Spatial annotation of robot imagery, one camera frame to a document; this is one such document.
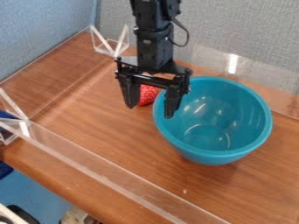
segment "white bracket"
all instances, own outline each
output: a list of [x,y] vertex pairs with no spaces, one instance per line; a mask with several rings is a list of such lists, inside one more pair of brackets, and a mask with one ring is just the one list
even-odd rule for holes
[[89,26],[91,29],[91,38],[95,51],[97,53],[104,53],[111,57],[117,57],[129,47],[129,37],[128,37],[128,26],[124,25],[124,29],[119,36],[119,40],[113,39],[104,39],[103,35],[100,34],[99,30],[93,25]]

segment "wooden surface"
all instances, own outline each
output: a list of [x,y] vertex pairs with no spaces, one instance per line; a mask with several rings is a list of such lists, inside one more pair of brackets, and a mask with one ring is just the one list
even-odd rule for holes
[[[73,61],[77,52],[89,53],[87,42],[85,36],[75,38],[47,56],[47,65],[40,61],[33,65],[37,68],[29,67],[24,71],[28,75],[20,79],[13,77],[4,84],[15,99],[20,95],[16,100],[27,113],[35,114],[37,108],[47,106],[33,120],[226,221],[299,223],[298,120],[274,112],[274,131],[256,151],[234,164],[216,167],[195,164],[173,151],[160,135],[153,124],[152,106],[132,110],[124,106],[113,60],[92,54],[92,57],[80,56],[80,62]],[[79,63],[79,67],[88,63],[92,68],[84,81],[64,93],[61,90],[71,84],[71,74],[64,75],[57,68],[68,62],[71,67],[73,63]],[[47,78],[36,79],[39,72],[33,69],[53,72]],[[200,67],[192,69],[196,74],[219,75]],[[61,76],[65,77],[63,82],[57,79]],[[52,97],[57,92],[63,94],[48,103],[45,96]],[[25,141],[17,140],[1,149],[1,157],[104,223],[168,223]]]

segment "wall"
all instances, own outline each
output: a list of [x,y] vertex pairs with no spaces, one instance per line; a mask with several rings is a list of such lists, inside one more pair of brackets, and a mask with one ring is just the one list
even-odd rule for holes
[[[101,1],[100,9],[100,30],[105,36],[116,38],[123,24],[129,24],[131,28],[135,24],[129,1]],[[296,0],[184,0],[177,18],[191,31],[191,43],[176,49],[176,58],[192,63],[196,60],[205,66],[207,55],[235,53],[270,65],[266,70],[271,76],[262,77],[259,73],[252,74],[255,77],[247,74],[246,78],[299,94]],[[176,39],[184,41],[181,32],[176,32]],[[276,67],[288,70],[286,75],[282,75],[282,69],[272,74]]]
[[0,79],[92,21],[96,0],[4,0],[0,3]]

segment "blue plastic bowl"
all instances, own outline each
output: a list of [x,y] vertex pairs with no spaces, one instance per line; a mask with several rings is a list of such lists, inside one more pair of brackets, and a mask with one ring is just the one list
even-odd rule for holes
[[171,119],[164,118],[164,91],[153,104],[153,122],[189,160],[224,165],[267,140],[272,116],[267,103],[247,86],[218,77],[191,79],[191,92]]

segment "cable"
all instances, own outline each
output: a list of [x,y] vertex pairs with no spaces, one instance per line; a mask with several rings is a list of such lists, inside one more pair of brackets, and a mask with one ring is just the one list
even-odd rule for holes
[[189,31],[188,31],[188,29],[185,28],[185,26],[180,23],[180,21],[173,17],[172,18],[172,22],[185,31],[185,34],[187,34],[187,39],[185,39],[185,42],[184,42],[184,44],[183,45],[179,45],[177,43],[175,43],[175,41],[171,39],[171,37],[168,36],[168,39],[169,39],[169,41],[172,42],[172,44],[175,45],[175,46],[179,46],[179,47],[184,47],[184,46],[187,46],[188,45],[188,43],[189,43],[189,38],[191,38],[191,34],[189,34]]

